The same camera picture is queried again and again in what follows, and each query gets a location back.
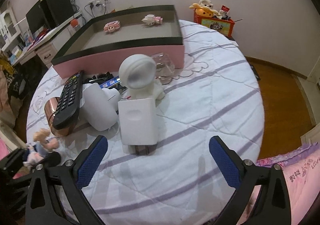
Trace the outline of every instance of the metal bolt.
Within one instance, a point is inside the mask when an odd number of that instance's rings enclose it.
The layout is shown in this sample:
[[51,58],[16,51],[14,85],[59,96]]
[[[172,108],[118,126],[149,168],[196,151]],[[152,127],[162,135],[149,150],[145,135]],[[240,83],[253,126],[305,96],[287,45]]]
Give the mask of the metal bolt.
[[70,167],[73,165],[73,160],[69,159],[64,164],[66,165],[66,167]]
[[36,166],[36,169],[37,170],[41,170],[43,168],[43,164],[38,164],[37,166]]
[[251,166],[251,165],[253,164],[250,159],[245,159],[245,160],[243,160],[243,161],[244,161],[244,163],[245,163],[247,166]]
[[281,166],[278,165],[278,164],[275,164],[273,167],[274,167],[274,169],[276,169],[276,170],[281,170]]

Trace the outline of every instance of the black remote control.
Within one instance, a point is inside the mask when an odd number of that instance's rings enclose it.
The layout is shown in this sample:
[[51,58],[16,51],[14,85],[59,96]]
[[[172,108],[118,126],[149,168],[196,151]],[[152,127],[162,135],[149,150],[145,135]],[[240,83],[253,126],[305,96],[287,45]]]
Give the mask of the black remote control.
[[78,118],[83,77],[84,73],[80,71],[66,81],[53,117],[55,129],[66,128]]

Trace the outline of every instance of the copper metallic container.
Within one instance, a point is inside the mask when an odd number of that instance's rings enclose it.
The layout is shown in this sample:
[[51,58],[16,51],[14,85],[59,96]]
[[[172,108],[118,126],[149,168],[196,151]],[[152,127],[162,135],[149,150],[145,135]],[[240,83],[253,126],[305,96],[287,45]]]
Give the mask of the copper metallic container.
[[47,121],[52,134],[57,137],[65,137],[72,133],[76,123],[71,124],[70,127],[59,129],[59,130],[53,127],[52,123],[53,123],[54,112],[56,111],[59,99],[60,99],[59,97],[53,97],[49,99],[49,101],[47,101],[44,105],[44,112],[47,117]]

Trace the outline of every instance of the tablecloth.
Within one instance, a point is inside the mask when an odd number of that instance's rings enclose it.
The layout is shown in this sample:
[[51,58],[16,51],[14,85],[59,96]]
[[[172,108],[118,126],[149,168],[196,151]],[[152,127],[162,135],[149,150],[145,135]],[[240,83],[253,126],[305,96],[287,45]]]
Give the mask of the tablecloth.
[[[264,110],[257,80],[241,51],[215,30],[180,20],[185,68],[164,86],[157,102],[160,142],[148,156],[121,143],[118,124],[98,132],[88,123],[61,139],[63,161],[75,159],[97,135],[108,151],[89,186],[82,189],[105,224],[202,224],[217,216],[230,199],[228,187],[208,145],[218,135],[242,159],[257,160]],[[53,68],[31,101],[27,140],[48,128],[44,103],[60,96],[63,84]],[[63,192],[62,202],[72,210]]]

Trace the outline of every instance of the red tag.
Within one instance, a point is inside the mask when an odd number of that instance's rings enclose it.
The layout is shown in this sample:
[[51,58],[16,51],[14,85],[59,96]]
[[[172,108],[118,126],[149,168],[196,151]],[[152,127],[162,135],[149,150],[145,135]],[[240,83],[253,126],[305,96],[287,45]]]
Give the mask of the red tag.
[[230,9],[224,5],[222,5],[221,10],[223,10],[224,12],[228,12]]

